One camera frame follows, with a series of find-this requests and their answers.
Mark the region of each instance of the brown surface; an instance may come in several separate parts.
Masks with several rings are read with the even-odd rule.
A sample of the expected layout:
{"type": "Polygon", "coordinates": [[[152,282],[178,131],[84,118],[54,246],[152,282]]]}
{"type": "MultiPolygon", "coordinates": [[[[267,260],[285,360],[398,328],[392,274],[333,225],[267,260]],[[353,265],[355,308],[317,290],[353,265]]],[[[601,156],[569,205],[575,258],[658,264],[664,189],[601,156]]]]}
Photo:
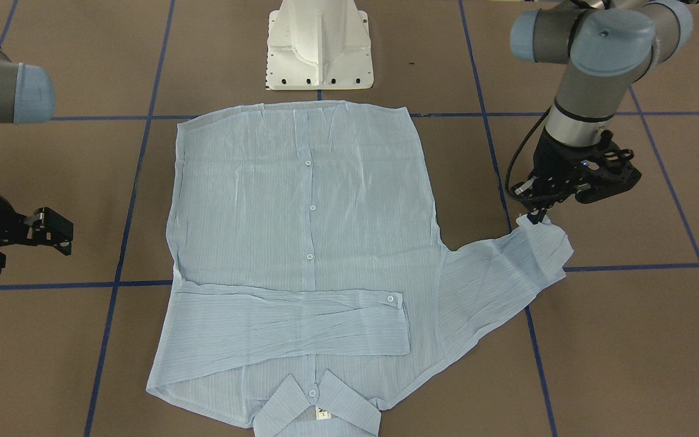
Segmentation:
{"type": "Polygon", "coordinates": [[[0,435],[80,435],[108,288],[0,291],[0,435]]]}
{"type": "MultiPolygon", "coordinates": [[[[266,17],[279,5],[178,0],[155,114],[315,99],[315,92],[263,89],[266,17]]],[[[0,0],[0,33],[11,6],[0,0]]],[[[413,113],[479,111],[457,1],[358,6],[369,13],[376,83],[325,92],[325,99],[413,113]]],[[[552,102],[561,67],[517,61],[507,41],[522,11],[551,6],[464,1],[488,111],[540,112],[552,102]]],[[[699,6],[692,10],[690,44],[633,86],[644,111],[699,110],[699,6]]],[[[144,117],[168,12],[167,0],[19,2],[5,50],[50,72],[57,116],[144,117]]],[[[625,99],[621,110],[636,108],[625,99]]],[[[699,116],[646,120],[699,247],[699,116]]],[[[71,257],[45,247],[3,249],[0,285],[114,280],[145,134],[122,279],[171,279],[164,226],[179,121],[0,126],[0,193],[18,211],[49,205],[75,222],[71,257]]],[[[507,232],[482,117],[414,122],[444,243],[457,249],[507,232]]],[[[502,174],[533,122],[489,117],[502,174]]],[[[620,116],[612,129],[620,146],[635,150],[644,176],[629,193],[592,205],[570,200],[552,211],[575,249],[569,266],[697,263],[641,117],[620,116]]],[[[529,171],[533,146],[514,179],[529,171]]],[[[513,202],[508,208],[512,219],[521,212],[513,202]]],[[[0,435],[83,435],[110,293],[109,285],[79,288],[87,286],[0,290],[0,435]]],[[[252,435],[144,392],[168,293],[166,286],[120,288],[92,435],[252,435]]],[[[699,268],[570,273],[542,293],[532,313],[559,435],[699,435],[699,268]]],[[[551,434],[523,313],[383,413],[380,435],[551,434]]]]}
{"type": "Polygon", "coordinates": [[[699,269],[574,273],[532,312],[560,435],[699,435],[699,269]]]}

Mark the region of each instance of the white plastic mount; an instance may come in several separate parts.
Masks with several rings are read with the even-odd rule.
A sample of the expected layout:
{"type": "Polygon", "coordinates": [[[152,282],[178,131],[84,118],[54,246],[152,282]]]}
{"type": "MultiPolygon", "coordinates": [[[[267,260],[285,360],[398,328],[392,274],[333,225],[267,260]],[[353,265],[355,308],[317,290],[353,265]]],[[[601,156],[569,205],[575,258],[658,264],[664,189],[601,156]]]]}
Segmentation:
{"type": "Polygon", "coordinates": [[[374,85],[368,15],[354,0],[283,0],[269,14],[267,89],[374,85]]]}

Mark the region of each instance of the shirt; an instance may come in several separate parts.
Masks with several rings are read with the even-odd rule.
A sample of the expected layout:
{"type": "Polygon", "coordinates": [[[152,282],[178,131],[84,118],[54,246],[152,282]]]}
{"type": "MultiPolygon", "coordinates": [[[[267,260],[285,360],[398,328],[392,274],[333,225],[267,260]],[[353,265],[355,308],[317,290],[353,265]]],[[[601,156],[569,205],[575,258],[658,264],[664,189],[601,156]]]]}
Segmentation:
{"type": "Polygon", "coordinates": [[[147,391],[258,437],[377,435],[380,410],[565,277],[566,234],[517,223],[444,246],[406,108],[259,104],[179,124],[147,391]]]}

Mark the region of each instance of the clothing tag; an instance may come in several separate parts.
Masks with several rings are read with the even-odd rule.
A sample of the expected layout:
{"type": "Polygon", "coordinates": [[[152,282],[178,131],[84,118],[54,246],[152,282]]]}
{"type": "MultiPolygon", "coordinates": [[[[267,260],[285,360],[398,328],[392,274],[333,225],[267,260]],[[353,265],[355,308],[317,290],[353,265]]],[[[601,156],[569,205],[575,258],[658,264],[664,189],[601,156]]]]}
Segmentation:
{"type": "Polygon", "coordinates": [[[323,419],[330,419],[333,416],[328,413],[326,410],[323,410],[322,408],[318,407],[317,405],[314,406],[315,411],[317,412],[317,420],[321,421],[323,419]]]}

